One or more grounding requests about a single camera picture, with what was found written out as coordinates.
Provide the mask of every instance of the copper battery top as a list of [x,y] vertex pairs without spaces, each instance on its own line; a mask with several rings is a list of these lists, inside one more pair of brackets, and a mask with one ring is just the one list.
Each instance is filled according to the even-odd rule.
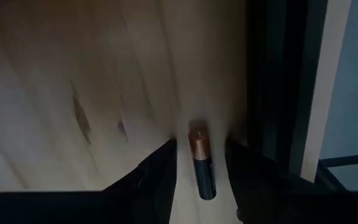
[[193,128],[189,132],[191,156],[196,160],[205,160],[211,157],[208,132],[204,128]]

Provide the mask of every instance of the light wood board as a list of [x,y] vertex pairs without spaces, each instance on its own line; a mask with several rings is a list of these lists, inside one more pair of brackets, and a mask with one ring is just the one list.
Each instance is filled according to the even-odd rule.
[[[238,223],[224,140],[246,112],[244,8],[239,0],[0,1],[0,191],[100,190],[177,138],[171,223]],[[198,196],[186,138],[189,120],[200,118],[211,135],[211,201]]]

